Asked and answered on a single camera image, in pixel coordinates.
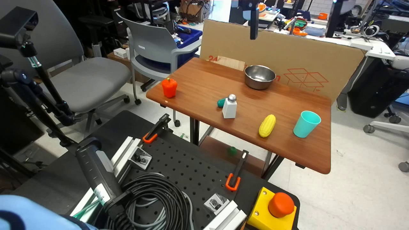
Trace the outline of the steel bowl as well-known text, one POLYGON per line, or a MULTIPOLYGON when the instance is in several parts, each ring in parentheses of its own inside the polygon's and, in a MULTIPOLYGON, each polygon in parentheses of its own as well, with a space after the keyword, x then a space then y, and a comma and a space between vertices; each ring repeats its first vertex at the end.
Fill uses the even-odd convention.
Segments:
POLYGON ((276 79, 276 73, 263 65, 251 65, 244 69, 244 83, 254 90, 266 90, 276 79))

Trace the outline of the blue plastic bin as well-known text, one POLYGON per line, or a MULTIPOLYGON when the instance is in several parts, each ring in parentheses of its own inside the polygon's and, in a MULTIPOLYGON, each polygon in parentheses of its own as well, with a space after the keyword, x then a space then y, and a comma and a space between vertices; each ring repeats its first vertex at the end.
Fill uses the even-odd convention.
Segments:
MULTIPOLYGON (((200 37, 202 36, 203 32, 197 29, 190 29, 190 34, 186 33, 179 33, 175 38, 176 45, 179 49, 185 48, 186 46, 198 41, 200 37)), ((193 57, 199 57, 199 55, 196 54, 198 49, 186 53, 186 54, 180 54, 178 56, 178 67, 181 67, 183 64, 188 62, 190 59, 193 57)), ((149 66, 153 67, 156 71, 162 72, 162 73, 170 73, 170 64, 168 63, 163 63, 163 62, 158 62, 154 60, 150 60, 148 58, 142 57, 138 55, 136 57, 136 60, 142 61, 144 66, 149 66)))

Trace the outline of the cardboard sheet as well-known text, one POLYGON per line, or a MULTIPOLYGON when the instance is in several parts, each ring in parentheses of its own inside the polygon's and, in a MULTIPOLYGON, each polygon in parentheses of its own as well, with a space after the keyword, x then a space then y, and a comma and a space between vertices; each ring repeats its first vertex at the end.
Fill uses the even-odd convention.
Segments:
POLYGON ((335 102, 365 57, 359 48, 297 35, 258 32, 250 39, 244 25, 207 19, 203 23, 200 58, 218 57, 263 65, 273 70, 278 83, 317 93, 335 102))

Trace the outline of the monitor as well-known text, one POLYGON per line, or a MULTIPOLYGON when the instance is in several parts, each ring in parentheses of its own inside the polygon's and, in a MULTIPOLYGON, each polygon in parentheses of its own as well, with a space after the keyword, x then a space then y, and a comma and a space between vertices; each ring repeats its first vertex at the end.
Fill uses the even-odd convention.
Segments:
POLYGON ((332 0, 325 37, 332 38, 336 32, 344 32, 348 14, 355 4, 356 0, 332 0))

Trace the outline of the white salt shaker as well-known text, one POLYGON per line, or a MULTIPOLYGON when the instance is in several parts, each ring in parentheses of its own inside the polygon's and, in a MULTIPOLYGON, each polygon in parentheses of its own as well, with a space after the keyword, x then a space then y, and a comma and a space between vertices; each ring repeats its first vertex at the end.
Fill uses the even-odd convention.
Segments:
POLYGON ((225 98, 222 114, 225 119, 234 119, 237 111, 237 98, 235 94, 230 94, 225 98))

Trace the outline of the yellow toy corn cob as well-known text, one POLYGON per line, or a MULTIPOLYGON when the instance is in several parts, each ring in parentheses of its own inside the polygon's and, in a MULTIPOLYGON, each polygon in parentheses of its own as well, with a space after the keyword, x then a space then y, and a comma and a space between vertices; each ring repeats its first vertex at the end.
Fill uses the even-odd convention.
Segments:
POLYGON ((268 137, 276 124, 276 117, 273 114, 268 115, 259 127, 260 137, 268 137))

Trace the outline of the orange toy bell pepper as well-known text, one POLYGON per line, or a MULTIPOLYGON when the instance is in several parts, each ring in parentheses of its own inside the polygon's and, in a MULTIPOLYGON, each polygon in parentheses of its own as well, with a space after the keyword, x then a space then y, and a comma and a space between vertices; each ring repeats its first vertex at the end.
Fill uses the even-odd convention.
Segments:
POLYGON ((176 95, 178 83, 176 80, 168 77, 162 81, 163 94, 167 98, 173 98, 176 95))

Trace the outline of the teal plastic cup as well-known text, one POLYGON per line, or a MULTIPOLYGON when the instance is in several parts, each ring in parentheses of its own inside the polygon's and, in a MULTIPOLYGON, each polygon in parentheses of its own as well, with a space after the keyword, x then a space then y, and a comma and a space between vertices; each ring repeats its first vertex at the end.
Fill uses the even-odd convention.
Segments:
POLYGON ((302 111, 293 129, 295 136, 307 137, 321 123, 321 117, 313 111, 302 111))

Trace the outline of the white desk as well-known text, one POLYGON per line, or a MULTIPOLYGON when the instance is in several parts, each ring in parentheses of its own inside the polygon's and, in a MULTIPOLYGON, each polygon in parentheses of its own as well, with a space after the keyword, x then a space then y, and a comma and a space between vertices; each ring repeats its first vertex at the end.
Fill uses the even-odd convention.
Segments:
POLYGON ((347 39, 290 35, 272 26, 260 29, 257 39, 250 40, 247 23, 241 30, 244 40, 255 49, 241 61, 267 66, 276 73, 278 83, 326 96, 332 102, 350 89, 370 58, 395 58, 384 42, 356 36, 347 39))

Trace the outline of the black computer tower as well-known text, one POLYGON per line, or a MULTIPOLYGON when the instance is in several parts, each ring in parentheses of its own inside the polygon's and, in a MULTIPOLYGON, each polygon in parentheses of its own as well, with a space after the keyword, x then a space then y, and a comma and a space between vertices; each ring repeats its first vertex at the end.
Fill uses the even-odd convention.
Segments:
POLYGON ((375 59, 348 92, 352 112, 376 118, 409 89, 409 69, 398 70, 375 59))

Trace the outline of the black and orange clamp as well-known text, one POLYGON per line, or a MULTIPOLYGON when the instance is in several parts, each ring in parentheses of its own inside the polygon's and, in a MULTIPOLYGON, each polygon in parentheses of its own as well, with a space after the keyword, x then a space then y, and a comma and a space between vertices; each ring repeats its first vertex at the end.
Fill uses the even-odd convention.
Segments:
POLYGON ((144 143, 152 143, 158 135, 164 130, 170 133, 174 131, 169 128, 168 123, 171 121, 169 114, 165 113, 159 120, 153 125, 150 131, 142 137, 144 143))
POLYGON ((243 150, 243 153, 240 157, 239 162, 236 164, 234 171, 230 173, 229 176, 227 177, 225 188, 231 192, 236 192, 238 190, 241 181, 240 175, 248 155, 249 152, 247 150, 243 150))

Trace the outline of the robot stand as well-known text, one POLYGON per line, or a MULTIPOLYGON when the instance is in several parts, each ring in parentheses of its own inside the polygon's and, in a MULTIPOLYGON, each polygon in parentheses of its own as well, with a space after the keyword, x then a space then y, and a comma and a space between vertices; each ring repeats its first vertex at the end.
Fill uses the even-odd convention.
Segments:
MULTIPOLYGON (((143 137, 153 124, 134 113, 122 111, 100 126, 91 136, 102 144, 102 150, 111 158, 127 137, 143 137)), ((243 171, 238 192, 224 185, 235 165, 206 153, 194 144, 162 131, 151 144, 142 148, 152 155, 147 172, 161 173, 190 197, 193 203, 195 229, 204 229, 214 215, 204 206, 214 193, 219 193, 249 213, 262 187, 272 192, 284 192, 266 180, 243 171)), ((69 214, 88 190, 88 183, 77 160, 64 153, 53 163, 12 192, 26 197, 57 214, 69 214)))

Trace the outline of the white office chair base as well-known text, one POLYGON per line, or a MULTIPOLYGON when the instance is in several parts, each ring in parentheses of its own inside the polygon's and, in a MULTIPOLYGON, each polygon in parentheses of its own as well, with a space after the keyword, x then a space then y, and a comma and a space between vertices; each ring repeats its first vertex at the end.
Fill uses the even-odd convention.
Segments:
POLYGON ((372 121, 363 127, 363 131, 368 134, 376 130, 391 131, 400 134, 409 134, 409 109, 402 109, 400 106, 394 109, 392 105, 387 107, 388 122, 372 121))

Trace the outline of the grey padded office chair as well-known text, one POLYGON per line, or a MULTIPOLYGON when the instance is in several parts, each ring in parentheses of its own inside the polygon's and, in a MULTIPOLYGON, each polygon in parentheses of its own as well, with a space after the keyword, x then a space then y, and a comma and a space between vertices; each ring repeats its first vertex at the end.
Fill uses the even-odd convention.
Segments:
MULTIPOLYGON (((88 128, 92 122, 101 124, 102 117, 111 118, 103 114, 102 109, 121 100, 130 102, 128 95, 113 97, 131 79, 130 70, 104 57, 82 60, 82 44, 53 0, 0 0, 0 19, 16 6, 37 12, 39 21, 30 41, 51 83, 73 112, 75 123, 87 115, 88 128)), ((31 77, 38 75, 18 50, 0 48, 0 54, 13 62, 12 67, 22 69, 31 77)), ((47 97, 51 96, 44 83, 39 86, 47 97)))

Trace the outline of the yellow emergency stop box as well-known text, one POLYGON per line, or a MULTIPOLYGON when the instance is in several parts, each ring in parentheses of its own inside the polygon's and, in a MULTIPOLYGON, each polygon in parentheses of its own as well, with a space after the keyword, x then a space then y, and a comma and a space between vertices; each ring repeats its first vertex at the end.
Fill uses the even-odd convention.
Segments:
POLYGON ((287 193, 262 187, 247 224, 257 230, 292 230, 296 212, 297 206, 287 193))

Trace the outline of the black power brick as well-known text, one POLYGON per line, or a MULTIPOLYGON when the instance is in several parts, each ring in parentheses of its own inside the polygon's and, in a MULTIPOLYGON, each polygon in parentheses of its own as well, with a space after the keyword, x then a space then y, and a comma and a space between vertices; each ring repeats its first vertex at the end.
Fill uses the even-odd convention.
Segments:
POLYGON ((117 201, 123 190, 114 173, 111 160, 102 150, 101 142, 95 137, 82 140, 75 151, 80 168, 99 203, 108 213, 124 213, 117 201))

